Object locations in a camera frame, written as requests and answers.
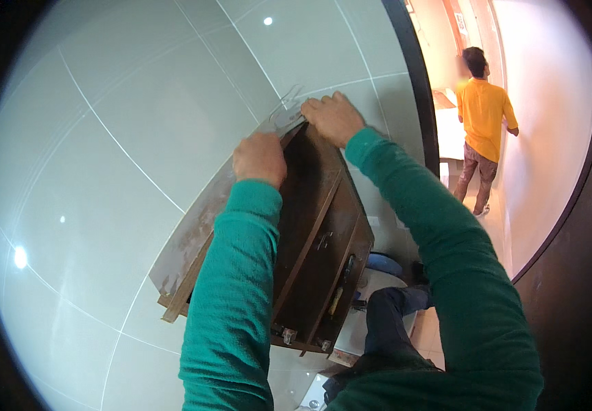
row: short dark hair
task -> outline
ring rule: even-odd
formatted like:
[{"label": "short dark hair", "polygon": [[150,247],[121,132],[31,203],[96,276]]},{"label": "short dark hair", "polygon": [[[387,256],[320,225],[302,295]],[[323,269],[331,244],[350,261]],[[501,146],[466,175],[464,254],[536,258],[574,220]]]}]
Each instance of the short dark hair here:
[{"label": "short dark hair", "polygon": [[485,65],[488,64],[483,55],[483,50],[479,47],[468,47],[462,51],[462,59],[465,61],[467,68],[470,69],[472,77],[483,77]]}]

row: shoe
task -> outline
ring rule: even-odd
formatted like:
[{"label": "shoe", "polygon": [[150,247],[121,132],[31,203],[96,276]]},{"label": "shoe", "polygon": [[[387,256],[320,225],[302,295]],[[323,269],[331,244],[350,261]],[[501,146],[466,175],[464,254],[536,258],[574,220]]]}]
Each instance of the shoe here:
[{"label": "shoe", "polygon": [[431,284],[423,271],[423,264],[419,261],[414,261],[410,265],[412,269],[412,279],[414,285],[429,285]]},{"label": "shoe", "polygon": [[486,204],[485,207],[483,208],[483,211],[481,211],[481,213],[479,213],[479,214],[473,213],[473,214],[476,218],[480,218],[480,217],[483,217],[486,214],[488,214],[488,212],[490,212],[490,204]]}]

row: dark pants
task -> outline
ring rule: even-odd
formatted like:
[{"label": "dark pants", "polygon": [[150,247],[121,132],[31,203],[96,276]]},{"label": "dark pants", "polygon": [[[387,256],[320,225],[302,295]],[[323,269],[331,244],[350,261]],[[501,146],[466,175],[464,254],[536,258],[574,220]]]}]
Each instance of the dark pants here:
[{"label": "dark pants", "polygon": [[430,285],[388,287],[375,291],[367,304],[365,353],[412,346],[403,317],[433,306]]},{"label": "dark pants", "polygon": [[497,176],[497,163],[488,160],[465,143],[465,160],[463,160],[462,163],[463,172],[460,174],[460,177],[458,177],[456,190],[454,190],[454,196],[460,202],[463,202],[465,199],[467,186],[470,183],[477,166],[479,167],[481,186],[479,186],[479,193],[476,195],[476,205],[474,206],[473,211],[475,215],[481,214],[483,208],[488,203],[488,199],[490,198],[490,187],[493,185],[495,176]]},{"label": "dark pants", "polygon": [[419,355],[403,326],[403,317],[433,306],[430,285],[388,287],[375,291],[367,303],[367,337],[365,355],[352,368],[333,375],[324,383],[325,402],[330,403],[346,384],[368,372],[388,370],[394,366],[396,352]]}]

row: electrical outlet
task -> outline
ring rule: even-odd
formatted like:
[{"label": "electrical outlet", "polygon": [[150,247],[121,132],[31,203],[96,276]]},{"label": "electrical outlet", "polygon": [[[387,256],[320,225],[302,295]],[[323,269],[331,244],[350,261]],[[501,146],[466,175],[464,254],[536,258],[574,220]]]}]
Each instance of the electrical outlet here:
[{"label": "electrical outlet", "polygon": [[367,216],[369,225],[372,227],[380,227],[380,220],[376,216]]}]

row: green long-sleeve shirt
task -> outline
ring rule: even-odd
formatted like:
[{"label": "green long-sleeve shirt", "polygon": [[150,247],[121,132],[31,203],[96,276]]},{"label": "green long-sleeve shirt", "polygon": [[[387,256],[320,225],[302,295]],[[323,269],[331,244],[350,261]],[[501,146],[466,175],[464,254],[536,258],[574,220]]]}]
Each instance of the green long-sleeve shirt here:
[{"label": "green long-sleeve shirt", "polygon": [[[363,129],[349,161],[410,228],[440,319],[446,372],[403,369],[349,382],[328,410],[532,410],[543,387],[518,293],[486,232],[434,175]],[[282,198],[242,181],[214,224],[180,358],[185,410],[273,409],[267,382],[272,273]]]}]

